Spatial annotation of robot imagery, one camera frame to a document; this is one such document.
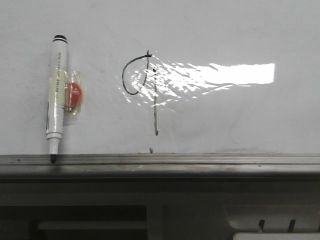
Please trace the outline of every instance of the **white surface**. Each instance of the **white surface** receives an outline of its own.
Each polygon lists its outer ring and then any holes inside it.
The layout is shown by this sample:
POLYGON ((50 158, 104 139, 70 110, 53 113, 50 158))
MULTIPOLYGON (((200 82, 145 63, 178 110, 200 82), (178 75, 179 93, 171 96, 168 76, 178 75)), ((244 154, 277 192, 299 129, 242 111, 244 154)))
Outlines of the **white surface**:
POLYGON ((320 240, 319 233, 236 233, 233 240, 320 240))
POLYGON ((318 0, 2 1, 0 154, 48 152, 56 34, 86 88, 63 154, 319 153, 319 10, 318 0), (158 107, 155 136, 151 105, 122 94, 124 65, 147 49, 165 64, 274 64, 274 81, 186 93, 158 107))

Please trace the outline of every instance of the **metal ledge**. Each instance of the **metal ledge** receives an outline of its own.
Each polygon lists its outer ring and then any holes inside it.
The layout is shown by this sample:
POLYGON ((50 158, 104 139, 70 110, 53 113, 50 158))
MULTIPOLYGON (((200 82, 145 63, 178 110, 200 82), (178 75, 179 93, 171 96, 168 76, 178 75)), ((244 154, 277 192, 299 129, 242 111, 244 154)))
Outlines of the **metal ledge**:
POLYGON ((1 155, 0 179, 320 178, 320 154, 1 155))

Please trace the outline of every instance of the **whiteboard marker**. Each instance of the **whiteboard marker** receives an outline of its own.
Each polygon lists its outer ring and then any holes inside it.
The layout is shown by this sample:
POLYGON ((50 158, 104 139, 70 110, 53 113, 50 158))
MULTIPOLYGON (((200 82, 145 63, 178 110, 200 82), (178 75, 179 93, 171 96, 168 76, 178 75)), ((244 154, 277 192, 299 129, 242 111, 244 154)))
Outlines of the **whiteboard marker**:
POLYGON ((63 35, 56 35, 53 38, 46 123, 46 139, 49 141, 49 154, 53 164, 57 160, 59 143, 64 129, 67 44, 67 38, 63 35))

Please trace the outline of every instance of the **whiteboard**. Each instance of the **whiteboard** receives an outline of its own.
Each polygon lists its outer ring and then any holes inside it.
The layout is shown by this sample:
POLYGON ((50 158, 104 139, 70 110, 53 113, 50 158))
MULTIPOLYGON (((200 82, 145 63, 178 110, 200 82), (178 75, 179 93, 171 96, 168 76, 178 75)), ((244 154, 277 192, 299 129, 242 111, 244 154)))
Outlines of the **whiteboard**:
POLYGON ((150 148, 154 153, 319 153, 319 10, 318 0, 2 1, 0 154, 48 153, 49 65, 56 34, 67 37, 68 67, 81 72, 85 88, 81 112, 65 119, 61 154, 149 153, 150 148), (212 66, 228 73, 232 66, 271 64, 272 80, 261 84, 265 73, 258 70, 253 84, 236 83, 237 72, 226 82, 221 70, 211 78, 212 84, 220 79, 219 90, 185 92, 168 85, 180 98, 165 102, 168 96, 158 95, 165 104, 157 106, 156 136, 152 101, 143 94, 129 96, 122 86, 125 64, 147 50, 154 66, 187 66, 200 76, 212 66))

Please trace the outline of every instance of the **black marker tip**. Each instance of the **black marker tip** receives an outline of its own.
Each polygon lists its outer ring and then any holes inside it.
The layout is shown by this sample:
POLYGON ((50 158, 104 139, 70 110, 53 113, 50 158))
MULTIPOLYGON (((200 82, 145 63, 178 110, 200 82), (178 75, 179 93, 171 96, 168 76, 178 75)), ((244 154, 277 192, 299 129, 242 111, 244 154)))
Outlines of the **black marker tip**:
POLYGON ((51 157, 51 163, 54 164, 57 161, 57 155, 56 154, 50 154, 51 157))

